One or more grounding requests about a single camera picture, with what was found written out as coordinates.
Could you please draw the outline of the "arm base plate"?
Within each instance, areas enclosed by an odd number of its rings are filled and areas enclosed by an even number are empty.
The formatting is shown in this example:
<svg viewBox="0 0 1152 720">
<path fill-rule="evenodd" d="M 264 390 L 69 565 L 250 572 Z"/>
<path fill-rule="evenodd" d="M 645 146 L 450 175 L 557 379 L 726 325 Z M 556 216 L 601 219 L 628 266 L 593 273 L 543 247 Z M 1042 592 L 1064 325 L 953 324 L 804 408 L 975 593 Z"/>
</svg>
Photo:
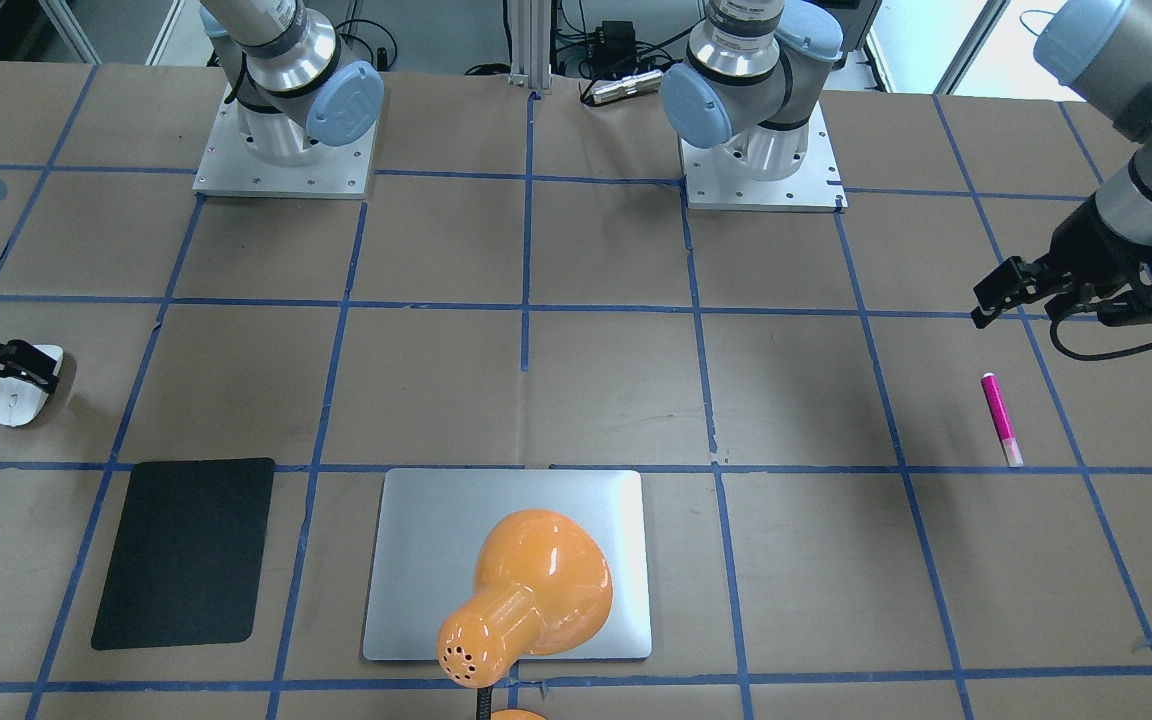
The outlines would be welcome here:
<svg viewBox="0 0 1152 720">
<path fill-rule="evenodd" d="M 823 106 L 805 126 L 756 126 L 713 149 L 679 141 L 690 209 L 841 213 L 847 206 Z"/>
<path fill-rule="evenodd" d="M 372 179 L 376 120 L 358 141 L 333 147 L 282 114 L 221 103 L 195 173 L 194 191 L 232 199 L 364 200 Z"/>
</svg>

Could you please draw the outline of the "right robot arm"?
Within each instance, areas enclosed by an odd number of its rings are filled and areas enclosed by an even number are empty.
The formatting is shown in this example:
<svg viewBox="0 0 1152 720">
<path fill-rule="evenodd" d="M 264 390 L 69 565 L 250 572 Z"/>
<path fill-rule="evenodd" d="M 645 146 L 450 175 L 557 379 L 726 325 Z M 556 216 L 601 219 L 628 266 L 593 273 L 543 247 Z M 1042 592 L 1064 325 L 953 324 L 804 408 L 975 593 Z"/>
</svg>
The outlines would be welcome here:
<svg viewBox="0 0 1152 720">
<path fill-rule="evenodd" d="M 210 199 L 364 199 L 387 94 L 381 73 L 305 1 L 200 1 L 200 22 L 228 94 L 192 190 Z M 0 386 L 23 382 L 41 407 L 60 382 L 58 353 L 0 343 Z"/>
</svg>

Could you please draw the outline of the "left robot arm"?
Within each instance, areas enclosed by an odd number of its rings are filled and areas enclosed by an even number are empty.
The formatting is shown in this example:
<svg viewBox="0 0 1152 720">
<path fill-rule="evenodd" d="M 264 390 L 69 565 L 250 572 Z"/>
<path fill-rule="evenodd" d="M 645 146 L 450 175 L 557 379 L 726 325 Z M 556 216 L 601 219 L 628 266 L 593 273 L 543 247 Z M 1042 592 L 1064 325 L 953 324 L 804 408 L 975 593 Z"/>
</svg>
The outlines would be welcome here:
<svg viewBox="0 0 1152 720">
<path fill-rule="evenodd" d="M 806 1 L 712 1 L 660 96 L 681 141 L 801 141 L 842 53 L 836 18 Z M 1010 258 L 975 286 L 973 323 L 1044 301 L 1052 323 L 1092 313 L 1107 327 L 1152 324 L 1152 1 L 1068 1 L 1034 59 L 1134 142 L 1132 158 L 1053 232 L 1049 250 Z"/>
</svg>

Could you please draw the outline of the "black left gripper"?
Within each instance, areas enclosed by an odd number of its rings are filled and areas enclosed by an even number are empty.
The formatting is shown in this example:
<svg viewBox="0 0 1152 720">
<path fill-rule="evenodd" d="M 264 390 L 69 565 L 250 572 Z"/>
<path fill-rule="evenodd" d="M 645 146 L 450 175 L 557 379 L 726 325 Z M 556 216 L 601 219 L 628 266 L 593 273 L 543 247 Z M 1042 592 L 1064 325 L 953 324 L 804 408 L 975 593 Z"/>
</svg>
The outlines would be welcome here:
<svg viewBox="0 0 1152 720">
<path fill-rule="evenodd" d="M 1112 232 L 1087 199 L 1053 232 L 1048 252 L 1037 263 L 1011 256 L 973 286 L 977 305 L 970 318 L 984 329 L 1037 300 L 1046 301 L 1047 311 L 1094 311 L 1098 301 L 1128 290 L 1130 275 L 1149 278 L 1149 262 L 1152 247 Z"/>
</svg>

